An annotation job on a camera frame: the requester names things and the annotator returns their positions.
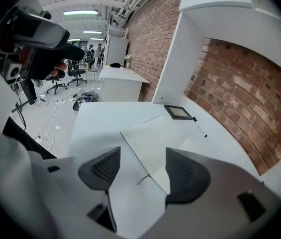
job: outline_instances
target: red brick wall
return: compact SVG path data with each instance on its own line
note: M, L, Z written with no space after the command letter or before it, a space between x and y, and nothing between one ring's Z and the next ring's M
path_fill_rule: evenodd
M244 47L206 39L185 94L226 127L260 174L281 159L281 68L276 64Z
M150 83L143 84L141 101L151 101L179 17L181 0L150 0L130 19L130 67Z

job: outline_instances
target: black mesh pad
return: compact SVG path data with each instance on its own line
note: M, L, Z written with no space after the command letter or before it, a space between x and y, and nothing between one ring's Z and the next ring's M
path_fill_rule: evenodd
M179 154L176 149L166 148L166 171L170 180L166 205L193 202L211 182L211 175L205 166Z
M120 169L120 147L84 163L79 168L80 179L93 190L109 190Z

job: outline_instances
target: marker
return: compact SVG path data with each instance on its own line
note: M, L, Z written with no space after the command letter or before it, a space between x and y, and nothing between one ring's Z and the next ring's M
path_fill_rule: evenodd
M204 132L204 131L200 128L200 126L199 126L198 121L196 120L196 118L193 117L192 119L193 119L193 121L196 123L196 125L198 126L198 128L200 129L200 131L203 133L204 137L207 137L208 135L206 134L206 132Z

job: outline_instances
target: white floor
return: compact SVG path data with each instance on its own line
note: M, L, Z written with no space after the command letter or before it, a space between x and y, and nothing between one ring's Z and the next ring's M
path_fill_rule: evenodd
M67 84L72 79L72 77L66 75L58 83ZM56 95L54 90L50 90L46 94L46 90L52 86L51 81L43 81L42 88L36 88L38 97L36 104L32 106L26 104L23 107L22 114L26 122L25 131L32 138L39 134L42 137L41 145L56 157L67 157L72 130L77 116L77 112L73 110L74 101L70 101L70 98L76 93L81 94L83 92L95 91L98 93L99 102L101 102L103 84L100 80L95 81L94 74L89 73L88 83L80 81L77 87L76 83L73 82L70 83L67 90L65 88L58 88ZM44 97L46 102L39 100L40 94L46 95ZM24 94L20 95L20 98L24 102L27 100ZM57 100L62 99L65 100L64 104L57 103ZM13 112L10 116L21 128L24 128L17 112Z

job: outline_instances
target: black office chair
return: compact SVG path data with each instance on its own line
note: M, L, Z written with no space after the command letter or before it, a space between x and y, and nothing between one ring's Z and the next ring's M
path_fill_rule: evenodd
M55 81L55 85L46 91L47 94L49 93L49 90L51 90L51 89L54 89L55 95L56 95L56 90L59 87L63 87L65 89L67 89L67 87L65 86L65 83L57 84L57 81L61 78L64 78L64 76L65 76L65 73L62 70L57 69L57 71L58 71L57 76L51 76L51 77L46 79L46 81L52 81L52 83L54 83L54 81Z
M68 70L67 70L67 74L69 76L75 76L75 79L71 80L67 86L70 85L70 83L72 82L77 82L76 86L79 85L79 81L85 81L87 83L87 80L84 80L83 78L79 78L79 76L81 76L81 74L84 74L86 71L85 69L79 69L79 67L83 64L79 64L78 62L72 62L71 60L68 60Z

